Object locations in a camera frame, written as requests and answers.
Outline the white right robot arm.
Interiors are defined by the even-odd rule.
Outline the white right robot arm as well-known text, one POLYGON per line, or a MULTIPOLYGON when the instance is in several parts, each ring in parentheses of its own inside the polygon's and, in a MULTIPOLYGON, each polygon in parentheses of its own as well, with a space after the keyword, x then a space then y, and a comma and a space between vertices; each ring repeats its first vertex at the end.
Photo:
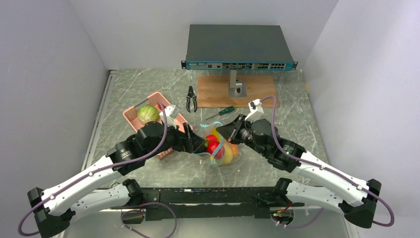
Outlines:
POLYGON ((379 181, 358 179, 326 164, 303 146, 280 137, 278 129, 266 119, 250 122, 239 115, 216 131, 232 144, 243 143, 250 147, 274 168, 318 183, 319 186, 307 186, 280 178, 273 191, 277 205, 309 203, 336 211, 361 228, 375 224, 373 219, 381 190, 379 181))

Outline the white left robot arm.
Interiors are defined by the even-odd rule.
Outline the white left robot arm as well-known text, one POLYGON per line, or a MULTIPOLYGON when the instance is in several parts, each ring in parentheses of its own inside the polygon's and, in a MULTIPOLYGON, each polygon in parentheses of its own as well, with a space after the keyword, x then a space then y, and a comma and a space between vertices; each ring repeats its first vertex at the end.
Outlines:
POLYGON ((66 230, 77 217, 97 208, 138 207, 145 200, 133 179, 99 194, 94 190, 139 169, 147 159, 163 151, 172 149, 195 154, 205 152, 205 143, 206 140, 195 134, 188 123, 183 124, 183 130, 165 123, 147 123, 79 174, 48 189, 30 190, 31 212, 38 227, 35 233, 51 238, 66 230))

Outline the clear zip top bag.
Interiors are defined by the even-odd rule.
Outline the clear zip top bag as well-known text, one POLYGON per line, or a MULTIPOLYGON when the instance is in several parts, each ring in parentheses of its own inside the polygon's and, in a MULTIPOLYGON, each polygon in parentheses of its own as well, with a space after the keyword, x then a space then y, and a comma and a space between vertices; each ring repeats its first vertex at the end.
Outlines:
POLYGON ((199 135, 205 139, 204 152, 195 152, 195 154, 208 158, 212 166, 230 165, 237 161, 241 155, 239 146, 229 143, 224 139, 217 127, 223 123, 216 121, 210 124, 200 124, 199 135))

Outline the red round fruit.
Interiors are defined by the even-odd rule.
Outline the red round fruit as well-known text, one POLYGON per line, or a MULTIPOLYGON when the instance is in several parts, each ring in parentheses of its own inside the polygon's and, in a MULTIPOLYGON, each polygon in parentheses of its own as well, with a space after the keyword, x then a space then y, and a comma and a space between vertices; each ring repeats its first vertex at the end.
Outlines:
POLYGON ((214 154, 213 158, 215 160, 220 160, 223 158, 224 155, 224 146, 221 145, 220 142, 208 142, 206 152, 210 153, 211 155, 214 154))

